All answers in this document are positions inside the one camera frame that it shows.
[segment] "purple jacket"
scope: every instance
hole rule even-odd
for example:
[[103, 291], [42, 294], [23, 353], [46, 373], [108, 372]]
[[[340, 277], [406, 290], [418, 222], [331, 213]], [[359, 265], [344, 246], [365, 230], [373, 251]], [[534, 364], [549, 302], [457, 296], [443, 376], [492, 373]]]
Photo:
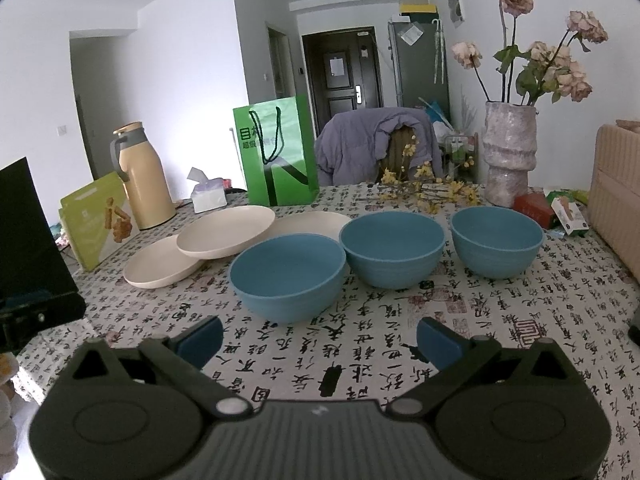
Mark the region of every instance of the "purple jacket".
[[411, 168], [430, 160], [442, 177], [440, 148], [428, 115], [417, 108], [364, 108], [336, 114], [316, 139], [320, 186], [374, 182], [378, 161], [386, 157], [389, 135], [402, 126], [414, 129], [418, 140]]

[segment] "green shopping bag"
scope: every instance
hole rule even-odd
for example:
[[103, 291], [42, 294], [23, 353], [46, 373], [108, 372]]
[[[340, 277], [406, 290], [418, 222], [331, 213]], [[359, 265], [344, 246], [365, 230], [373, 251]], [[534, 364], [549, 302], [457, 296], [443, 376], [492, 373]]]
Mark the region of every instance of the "green shopping bag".
[[306, 96], [235, 108], [234, 118], [249, 203], [312, 203], [319, 186]]

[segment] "red box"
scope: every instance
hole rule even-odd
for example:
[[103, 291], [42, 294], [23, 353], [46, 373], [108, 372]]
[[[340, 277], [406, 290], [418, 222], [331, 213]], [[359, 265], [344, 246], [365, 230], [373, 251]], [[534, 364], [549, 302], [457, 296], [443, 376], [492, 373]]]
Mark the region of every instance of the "red box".
[[535, 220], [543, 229], [551, 229], [558, 218], [543, 193], [529, 193], [516, 198], [513, 210]]

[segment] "flower vase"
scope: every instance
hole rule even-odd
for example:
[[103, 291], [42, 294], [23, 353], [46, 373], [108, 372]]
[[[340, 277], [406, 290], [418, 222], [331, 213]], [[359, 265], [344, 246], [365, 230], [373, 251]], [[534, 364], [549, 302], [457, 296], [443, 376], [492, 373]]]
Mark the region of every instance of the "flower vase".
[[484, 197], [512, 207], [529, 189], [529, 171], [536, 167], [536, 109], [509, 103], [486, 104], [484, 160], [489, 165]]

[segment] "thermos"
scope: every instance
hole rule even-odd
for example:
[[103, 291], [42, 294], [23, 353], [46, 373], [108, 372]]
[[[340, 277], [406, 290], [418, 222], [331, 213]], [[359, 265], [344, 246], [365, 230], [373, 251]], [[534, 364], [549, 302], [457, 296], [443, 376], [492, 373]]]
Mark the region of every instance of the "thermos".
[[175, 216], [160, 157], [146, 138], [142, 123], [115, 130], [111, 161], [124, 182], [133, 216], [140, 229], [149, 229]]

